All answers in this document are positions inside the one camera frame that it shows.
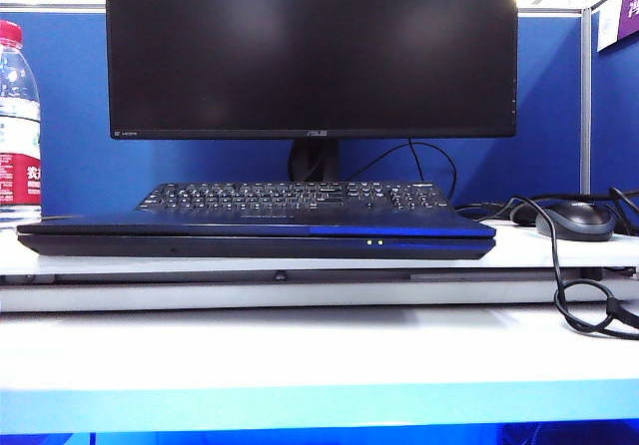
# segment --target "keyboard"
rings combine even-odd
[[[136,207],[160,213],[268,215],[297,210],[452,211],[433,183],[196,183],[160,184]]]

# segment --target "purple sign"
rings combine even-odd
[[[639,0],[622,0],[617,40],[639,31]]]

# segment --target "black monitor screen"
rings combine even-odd
[[[119,139],[515,132],[514,0],[107,0]]]

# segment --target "plastic bottle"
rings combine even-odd
[[[22,29],[0,20],[0,226],[40,216],[40,100]]]

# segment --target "red bottle cap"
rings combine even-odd
[[[0,44],[14,48],[22,47],[22,28],[16,23],[0,19]]]

